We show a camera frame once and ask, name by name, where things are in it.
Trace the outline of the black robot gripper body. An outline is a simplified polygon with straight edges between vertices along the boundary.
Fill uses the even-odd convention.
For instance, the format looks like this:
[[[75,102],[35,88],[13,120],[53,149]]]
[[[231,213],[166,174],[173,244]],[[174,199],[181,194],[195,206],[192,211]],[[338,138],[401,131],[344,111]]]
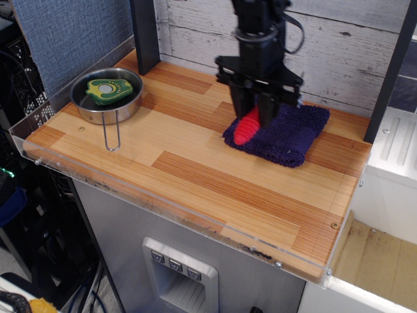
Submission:
[[[286,53],[294,54],[285,46],[285,32],[245,33],[236,32],[239,43],[238,56],[220,55],[215,59],[216,75],[220,83],[231,90],[268,94],[275,101],[293,106],[302,103],[300,87],[303,79],[284,64]]]

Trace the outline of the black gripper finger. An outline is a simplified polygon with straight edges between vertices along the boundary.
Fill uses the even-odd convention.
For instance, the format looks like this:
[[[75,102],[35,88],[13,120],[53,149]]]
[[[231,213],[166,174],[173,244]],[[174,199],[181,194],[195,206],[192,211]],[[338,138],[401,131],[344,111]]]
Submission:
[[[249,87],[240,83],[231,82],[229,87],[236,117],[242,119],[255,106],[255,96]]]
[[[268,127],[276,118],[281,106],[281,98],[268,93],[258,95],[257,106],[261,128]]]

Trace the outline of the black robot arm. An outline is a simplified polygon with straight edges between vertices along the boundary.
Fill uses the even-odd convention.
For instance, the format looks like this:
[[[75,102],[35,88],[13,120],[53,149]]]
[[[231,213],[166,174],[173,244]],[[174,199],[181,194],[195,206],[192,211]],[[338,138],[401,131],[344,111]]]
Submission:
[[[290,1],[233,1],[239,55],[215,59],[217,79],[229,86],[237,118],[258,108],[263,128],[276,118],[281,104],[302,103],[304,81],[284,64],[285,54],[290,53],[285,46],[286,25],[302,27],[286,14],[289,6]]]

